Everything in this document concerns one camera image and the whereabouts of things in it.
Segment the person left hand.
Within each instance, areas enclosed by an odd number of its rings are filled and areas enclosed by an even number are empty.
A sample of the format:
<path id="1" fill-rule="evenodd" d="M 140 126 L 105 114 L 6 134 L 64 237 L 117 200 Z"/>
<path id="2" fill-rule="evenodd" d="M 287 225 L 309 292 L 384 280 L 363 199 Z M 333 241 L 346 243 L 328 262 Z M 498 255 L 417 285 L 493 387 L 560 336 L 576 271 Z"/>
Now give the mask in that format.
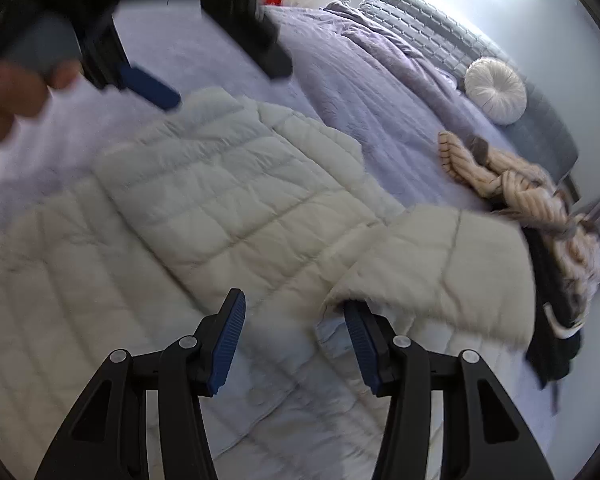
<path id="1" fill-rule="evenodd" d="M 78 60 L 60 62 L 48 76 L 0 61 L 0 144 L 12 132 L 18 118 L 42 113 L 52 90 L 65 90 L 82 75 Z"/>

